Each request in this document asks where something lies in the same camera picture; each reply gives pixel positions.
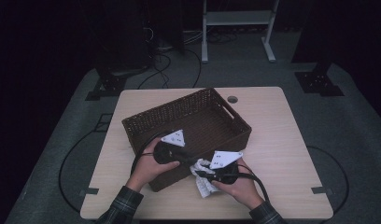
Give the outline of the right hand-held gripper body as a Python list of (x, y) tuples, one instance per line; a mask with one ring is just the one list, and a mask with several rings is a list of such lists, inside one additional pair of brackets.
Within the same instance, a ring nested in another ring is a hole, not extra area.
[(216, 150), (209, 165), (209, 169), (214, 172), (212, 179), (223, 184), (233, 184), (239, 174), (237, 161), (242, 157), (242, 152)]

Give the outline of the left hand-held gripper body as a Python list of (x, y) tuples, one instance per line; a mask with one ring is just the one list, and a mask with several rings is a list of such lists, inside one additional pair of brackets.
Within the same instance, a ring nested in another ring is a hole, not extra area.
[(158, 135), (160, 141), (153, 152), (154, 159), (159, 164), (178, 161), (186, 145), (182, 130), (169, 131)]

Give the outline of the white cloth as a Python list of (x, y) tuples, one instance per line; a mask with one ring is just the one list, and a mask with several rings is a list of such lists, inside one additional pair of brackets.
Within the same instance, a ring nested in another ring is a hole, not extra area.
[(210, 161), (199, 159), (190, 167), (191, 173), (195, 176), (196, 186), (203, 198), (208, 197), (219, 189), (212, 185), (205, 177), (200, 177), (198, 172), (206, 172), (207, 174), (214, 174), (214, 171), (209, 169)]

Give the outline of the brown woven basket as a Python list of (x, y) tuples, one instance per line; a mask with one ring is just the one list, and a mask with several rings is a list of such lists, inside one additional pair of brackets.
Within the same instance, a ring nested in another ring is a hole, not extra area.
[[(153, 107), (122, 121), (134, 154), (141, 155), (160, 133), (182, 130), (185, 147), (196, 160), (211, 160), (216, 150), (240, 151), (247, 146), (251, 127), (219, 93), (203, 89)], [(149, 183), (158, 192), (191, 174), (180, 164)]]

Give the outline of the person's left hand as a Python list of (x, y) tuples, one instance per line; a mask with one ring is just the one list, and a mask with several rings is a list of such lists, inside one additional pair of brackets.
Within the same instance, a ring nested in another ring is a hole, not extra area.
[(153, 152), (156, 145), (160, 142), (159, 138), (152, 140), (145, 148), (143, 155), (137, 161), (134, 171), (126, 182), (125, 186), (135, 192), (154, 180), (158, 175), (177, 168), (179, 161), (172, 161), (166, 164), (159, 164), (155, 161)]

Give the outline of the person's right hand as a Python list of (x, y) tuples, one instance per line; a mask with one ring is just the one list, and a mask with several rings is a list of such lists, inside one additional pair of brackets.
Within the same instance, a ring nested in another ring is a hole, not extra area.
[(249, 210), (257, 208), (264, 202), (252, 179), (238, 177), (231, 185), (213, 180), (212, 185), (233, 196), (240, 204), (243, 204)]

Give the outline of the black tape strip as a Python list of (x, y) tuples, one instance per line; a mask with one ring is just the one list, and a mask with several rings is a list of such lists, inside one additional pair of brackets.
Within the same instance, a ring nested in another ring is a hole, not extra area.
[(332, 189), (325, 188), (325, 187), (313, 187), (313, 188), (311, 188), (311, 190), (314, 194), (323, 194), (323, 193), (325, 193), (327, 195), (333, 194)]
[(99, 189), (96, 188), (87, 188), (79, 192), (79, 196), (86, 196), (87, 194), (96, 195), (98, 194)]

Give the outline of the black stand base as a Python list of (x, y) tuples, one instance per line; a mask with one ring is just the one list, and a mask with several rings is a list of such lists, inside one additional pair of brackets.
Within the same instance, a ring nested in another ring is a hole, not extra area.
[(303, 91), (318, 93), (323, 97), (343, 96), (341, 89), (327, 75), (331, 65), (331, 62), (318, 62), (312, 71), (296, 72), (295, 76)]
[(94, 88), (88, 92), (86, 101), (98, 101), (102, 97), (119, 96), (126, 84), (126, 78), (112, 74), (101, 75)]

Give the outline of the black cabinet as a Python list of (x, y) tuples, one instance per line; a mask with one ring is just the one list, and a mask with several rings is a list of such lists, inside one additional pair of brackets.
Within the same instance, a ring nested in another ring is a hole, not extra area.
[(96, 54), (96, 65), (108, 70), (146, 69), (151, 64), (141, 9), (137, 0), (102, 0), (101, 25), (104, 48)]

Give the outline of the white metal stand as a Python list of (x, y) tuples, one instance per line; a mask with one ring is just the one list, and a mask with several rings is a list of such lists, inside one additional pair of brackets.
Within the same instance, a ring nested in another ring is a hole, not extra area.
[(203, 24), (202, 24), (202, 56), (203, 63), (208, 62), (207, 28), (211, 26), (235, 26), (235, 25), (266, 25), (267, 32), (261, 38), (262, 45), (267, 55), (268, 61), (274, 63), (275, 55), (270, 45), (271, 34), (275, 24), (275, 17), (280, 0), (274, 0), (273, 6), (268, 10), (254, 11), (208, 11), (207, 0), (203, 4)]

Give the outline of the black curtain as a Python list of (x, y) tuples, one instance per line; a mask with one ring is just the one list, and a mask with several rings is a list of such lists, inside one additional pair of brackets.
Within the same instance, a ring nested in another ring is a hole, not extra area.
[(314, 0), (293, 61), (322, 60), (381, 68), (381, 0)]

